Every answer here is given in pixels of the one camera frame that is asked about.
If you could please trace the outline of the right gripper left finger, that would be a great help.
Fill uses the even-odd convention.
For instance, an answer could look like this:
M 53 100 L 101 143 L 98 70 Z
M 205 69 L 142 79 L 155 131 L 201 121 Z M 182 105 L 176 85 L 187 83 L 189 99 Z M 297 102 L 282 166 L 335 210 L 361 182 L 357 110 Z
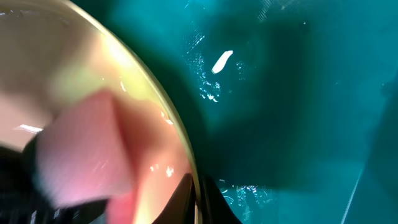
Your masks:
M 195 200 L 192 175 L 185 174 L 165 208 L 152 224 L 194 224 Z

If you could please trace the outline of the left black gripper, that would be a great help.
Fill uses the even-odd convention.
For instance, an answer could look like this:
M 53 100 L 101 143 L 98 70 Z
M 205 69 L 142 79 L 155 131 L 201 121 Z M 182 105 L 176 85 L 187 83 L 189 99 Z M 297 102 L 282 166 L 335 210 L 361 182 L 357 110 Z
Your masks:
M 39 189 L 35 164 L 39 136 L 22 152 L 1 146 L 1 223 L 105 223 L 107 200 L 57 208 Z

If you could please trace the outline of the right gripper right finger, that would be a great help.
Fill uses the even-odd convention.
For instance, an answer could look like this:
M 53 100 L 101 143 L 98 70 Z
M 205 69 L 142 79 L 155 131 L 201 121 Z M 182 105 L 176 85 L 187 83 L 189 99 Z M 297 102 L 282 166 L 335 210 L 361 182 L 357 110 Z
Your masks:
M 203 224 L 241 224 L 213 179 L 203 176 L 200 190 Z

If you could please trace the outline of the yellow-green plate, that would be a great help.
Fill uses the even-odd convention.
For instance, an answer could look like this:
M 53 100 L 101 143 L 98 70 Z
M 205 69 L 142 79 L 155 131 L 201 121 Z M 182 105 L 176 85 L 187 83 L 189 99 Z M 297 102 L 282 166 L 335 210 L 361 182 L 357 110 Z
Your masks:
M 150 70 L 70 1 L 1 2 L 1 146 L 25 145 L 65 110 L 110 91 L 133 175 L 132 223 L 153 223 L 185 174 L 198 177 L 174 106 Z

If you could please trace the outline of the green and orange sponge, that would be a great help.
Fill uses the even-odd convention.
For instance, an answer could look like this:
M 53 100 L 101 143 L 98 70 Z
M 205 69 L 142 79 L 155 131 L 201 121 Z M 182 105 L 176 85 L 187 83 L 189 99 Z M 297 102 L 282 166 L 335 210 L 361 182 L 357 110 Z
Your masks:
M 108 200 L 108 223 L 132 223 L 133 175 L 116 99 L 102 90 L 65 110 L 37 136 L 41 192 L 56 208 Z

